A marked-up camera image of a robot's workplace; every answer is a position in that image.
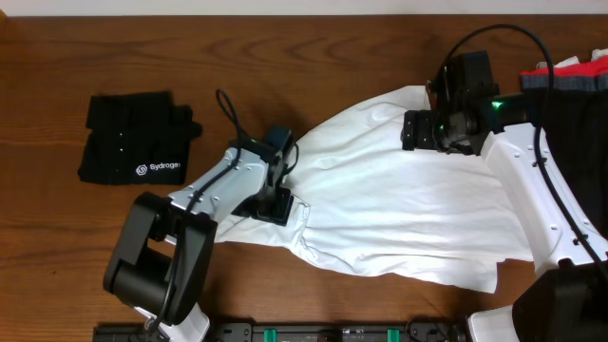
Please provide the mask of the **white t-shirt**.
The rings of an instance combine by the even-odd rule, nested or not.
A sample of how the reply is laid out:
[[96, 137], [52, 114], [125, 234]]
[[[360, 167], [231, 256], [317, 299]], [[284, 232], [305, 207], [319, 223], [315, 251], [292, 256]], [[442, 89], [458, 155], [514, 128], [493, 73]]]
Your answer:
[[500, 182], [479, 157], [405, 151], [404, 115], [428, 108], [420, 85], [355, 104], [298, 141], [279, 226], [229, 217], [220, 242], [283, 247], [352, 276], [397, 274], [484, 293], [498, 264], [532, 254]]

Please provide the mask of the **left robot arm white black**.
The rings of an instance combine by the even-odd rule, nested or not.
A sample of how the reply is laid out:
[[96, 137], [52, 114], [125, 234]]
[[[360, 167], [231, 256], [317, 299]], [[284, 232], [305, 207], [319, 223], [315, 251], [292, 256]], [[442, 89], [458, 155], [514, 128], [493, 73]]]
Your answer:
[[141, 328], [97, 332], [97, 341], [201, 341], [209, 323], [198, 299], [219, 224], [230, 216], [289, 220], [294, 202], [282, 187], [299, 153], [293, 138], [235, 142], [224, 158], [166, 197], [133, 202], [104, 275], [104, 289], [147, 319]]

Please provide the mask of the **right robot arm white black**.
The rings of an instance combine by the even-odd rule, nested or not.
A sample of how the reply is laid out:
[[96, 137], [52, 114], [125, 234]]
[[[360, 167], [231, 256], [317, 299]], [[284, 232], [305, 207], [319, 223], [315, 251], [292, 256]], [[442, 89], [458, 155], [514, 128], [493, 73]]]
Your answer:
[[500, 181], [531, 248], [536, 281], [510, 306], [470, 315], [462, 341], [604, 341], [607, 239], [590, 223], [522, 94], [408, 110], [404, 149], [481, 157]]

